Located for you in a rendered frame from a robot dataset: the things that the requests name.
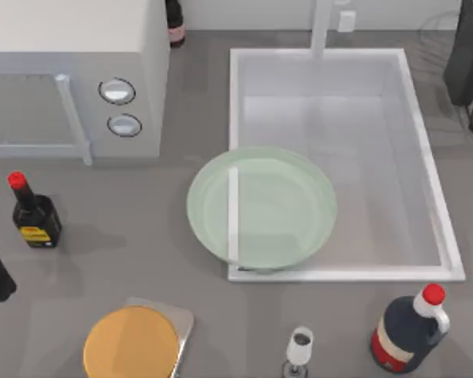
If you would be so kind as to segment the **pale green plate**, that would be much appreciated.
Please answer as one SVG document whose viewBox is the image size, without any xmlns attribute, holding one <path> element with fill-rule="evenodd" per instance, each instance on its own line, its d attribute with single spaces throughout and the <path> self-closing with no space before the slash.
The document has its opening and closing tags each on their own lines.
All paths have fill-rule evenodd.
<svg viewBox="0 0 473 378">
<path fill-rule="evenodd" d="M 216 258 L 251 271 L 280 271 L 306 261 L 328 241 L 337 195 L 306 157 L 277 147 L 229 150 L 195 175 L 188 223 Z"/>
</svg>

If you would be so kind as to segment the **white sink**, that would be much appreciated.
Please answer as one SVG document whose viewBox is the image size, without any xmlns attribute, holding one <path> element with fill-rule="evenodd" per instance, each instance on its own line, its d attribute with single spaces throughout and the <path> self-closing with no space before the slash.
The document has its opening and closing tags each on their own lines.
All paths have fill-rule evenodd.
<svg viewBox="0 0 473 378">
<path fill-rule="evenodd" d="M 238 282 L 464 281 L 465 272 L 405 52 L 243 49 L 229 58 L 229 147 L 275 146 L 330 179 L 327 244 L 278 272 L 235 265 Z"/>
</svg>

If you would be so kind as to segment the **small silver microwave knob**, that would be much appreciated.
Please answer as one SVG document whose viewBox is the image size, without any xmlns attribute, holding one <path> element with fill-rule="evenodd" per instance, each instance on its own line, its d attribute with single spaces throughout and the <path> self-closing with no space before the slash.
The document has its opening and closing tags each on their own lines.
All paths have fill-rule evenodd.
<svg viewBox="0 0 473 378">
<path fill-rule="evenodd" d="M 122 138 L 133 138 L 141 133 L 142 123 L 131 114 L 123 113 L 107 120 L 107 128 Z"/>
</svg>

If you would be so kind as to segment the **grey metal board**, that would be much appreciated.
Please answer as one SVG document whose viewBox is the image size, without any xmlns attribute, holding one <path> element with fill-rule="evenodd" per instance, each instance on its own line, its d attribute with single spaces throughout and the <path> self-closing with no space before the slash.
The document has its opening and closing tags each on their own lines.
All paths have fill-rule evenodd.
<svg viewBox="0 0 473 378">
<path fill-rule="evenodd" d="M 177 334 L 179 349 L 177 353 L 177 362 L 170 373 L 169 378 L 181 378 L 181 365 L 184 360 L 184 354 L 188 341 L 195 325 L 195 317 L 192 311 L 178 306 L 172 306 L 163 302 L 155 302 L 146 298 L 128 297 L 121 304 L 122 307 L 142 306 L 159 312 L 166 317 L 173 325 Z"/>
</svg>

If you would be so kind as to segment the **large silver microwave knob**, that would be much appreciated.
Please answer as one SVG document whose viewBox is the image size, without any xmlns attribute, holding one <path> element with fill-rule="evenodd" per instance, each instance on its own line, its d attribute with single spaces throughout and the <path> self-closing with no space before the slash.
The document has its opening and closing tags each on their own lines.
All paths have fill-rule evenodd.
<svg viewBox="0 0 473 378">
<path fill-rule="evenodd" d="M 98 85 L 98 92 L 103 100 L 116 106 L 126 105 L 136 97 L 134 86 L 127 80 L 117 77 L 101 82 Z"/>
</svg>

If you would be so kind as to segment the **wine glass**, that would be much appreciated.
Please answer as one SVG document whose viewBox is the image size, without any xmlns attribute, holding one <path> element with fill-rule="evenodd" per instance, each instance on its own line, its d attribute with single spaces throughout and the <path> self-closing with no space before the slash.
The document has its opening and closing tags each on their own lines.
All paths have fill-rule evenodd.
<svg viewBox="0 0 473 378">
<path fill-rule="evenodd" d="M 311 360 L 314 335 L 311 329 L 299 326 L 289 338 L 282 366 L 283 378 L 308 378 L 308 363 Z"/>
</svg>

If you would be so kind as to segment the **dark bottle with pink label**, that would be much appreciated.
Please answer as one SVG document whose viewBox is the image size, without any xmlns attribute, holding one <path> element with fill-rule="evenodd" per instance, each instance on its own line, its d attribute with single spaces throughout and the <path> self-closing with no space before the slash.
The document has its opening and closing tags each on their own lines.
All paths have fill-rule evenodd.
<svg viewBox="0 0 473 378">
<path fill-rule="evenodd" d="M 166 20 L 169 44 L 172 48 L 180 47 L 185 41 L 184 16 L 180 0 L 165 0 Z"/>
</svg>

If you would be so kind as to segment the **tall white tap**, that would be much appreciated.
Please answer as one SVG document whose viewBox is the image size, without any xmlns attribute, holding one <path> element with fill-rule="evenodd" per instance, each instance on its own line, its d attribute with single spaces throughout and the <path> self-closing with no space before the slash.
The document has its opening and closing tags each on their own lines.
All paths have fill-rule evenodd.
<svg viewBox="0 0 473 378">
<path fill-rule="evenodd" d="M 330 23 L 332 0 L 315 0 L 315 11 L 311 29 L 311 55 L 320 60 L 326 44 L 326 33 Z"/>
</svg>

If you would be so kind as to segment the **pale microwave oven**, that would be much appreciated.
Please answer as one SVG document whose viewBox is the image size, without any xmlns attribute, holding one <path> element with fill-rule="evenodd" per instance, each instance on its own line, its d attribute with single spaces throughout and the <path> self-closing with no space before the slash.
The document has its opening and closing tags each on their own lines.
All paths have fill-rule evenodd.
<svg viewBox="0 0 473 378">
<path fill-rule="evenodd" d="M 163 0 L 0 0 L 0 74 L 70 76 L 93 162 L 159 155 L 168 70 Z M 99 95 L 98 85 L 115 77 L 134 86 L 132 102 Z M 123 113 L 140 120 L 140 134 L 107 128 Z"/>
</svg>

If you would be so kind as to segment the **orange round disc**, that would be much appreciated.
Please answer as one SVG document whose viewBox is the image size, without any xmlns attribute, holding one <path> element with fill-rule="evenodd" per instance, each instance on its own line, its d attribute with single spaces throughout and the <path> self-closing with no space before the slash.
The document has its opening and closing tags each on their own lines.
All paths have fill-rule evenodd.
<svg viewBox="0 0 473 378">
<path fill-rule="evenodd" d="M 83 350 L 88 378 L 169 378 L 180 349 L 173 324 L 145 306 L 126 306 L 100 319 Z"/>
</svg>

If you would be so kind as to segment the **black sauce bottle red cap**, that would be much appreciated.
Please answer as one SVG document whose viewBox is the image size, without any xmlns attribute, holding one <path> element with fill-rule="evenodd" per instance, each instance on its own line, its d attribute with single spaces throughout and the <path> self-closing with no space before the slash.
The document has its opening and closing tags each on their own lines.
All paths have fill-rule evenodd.
<svg viewBox="0 0 473 378">
<path fill-rule="evenodd" d="M 12 171 L 7 181 L 16 197 L 13 223 L 31 248 L 55 248 L 62 226 L 53 201 L 36 194 L 21 171 Z"/>
</svg>

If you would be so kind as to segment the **dark jug with red cap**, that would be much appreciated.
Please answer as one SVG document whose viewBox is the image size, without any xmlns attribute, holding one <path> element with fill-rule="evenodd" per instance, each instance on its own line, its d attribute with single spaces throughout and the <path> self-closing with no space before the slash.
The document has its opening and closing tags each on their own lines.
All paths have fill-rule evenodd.
<svg viewBox="0 0 473 378">
<path fill-rule="evenodd" d="M 371 335 L 376 364 L 394 374 L 415 371 L 450 330 L 445 298 L 442 285 L 429 283 L 416 295 L 391 301 Z"/>
</svg>

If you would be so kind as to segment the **microwave glass door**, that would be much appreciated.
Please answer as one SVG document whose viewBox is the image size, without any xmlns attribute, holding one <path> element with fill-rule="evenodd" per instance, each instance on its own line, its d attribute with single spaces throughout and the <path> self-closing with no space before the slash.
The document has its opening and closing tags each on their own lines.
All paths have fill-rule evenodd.
<svg viewBox="0 0 473 378">
<path fill-rule="evenodd" d="M 51 74 L 0 74 L 0 158 L 80 158 Z"/>
</svg>

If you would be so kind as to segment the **small white wall box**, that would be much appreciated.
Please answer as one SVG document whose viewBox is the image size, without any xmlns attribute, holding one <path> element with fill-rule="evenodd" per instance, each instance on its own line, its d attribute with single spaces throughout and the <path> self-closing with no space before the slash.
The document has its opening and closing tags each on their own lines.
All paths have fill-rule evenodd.
<svg viewBox="0 0 473 378">
<path fill-rule="evenodd" d="M 340 12 L 337 30 L 341 33 L 353 32 L 356 28 L 357 13 L 353 10 L 344 10 Z"/>
</svg>

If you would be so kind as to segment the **black frame stand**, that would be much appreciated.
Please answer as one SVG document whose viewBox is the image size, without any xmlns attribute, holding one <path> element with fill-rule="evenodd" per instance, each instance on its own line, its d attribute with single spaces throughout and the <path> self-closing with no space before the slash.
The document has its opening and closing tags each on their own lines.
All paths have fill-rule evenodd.
<svg viewBox="0 0 473 378">
<path fill-rule="evenodd" d="M 465 110 L 467 128 L 473 134 L 473 0 L 461 1 L 443 80 L 452 105 Z"/>
</svg>

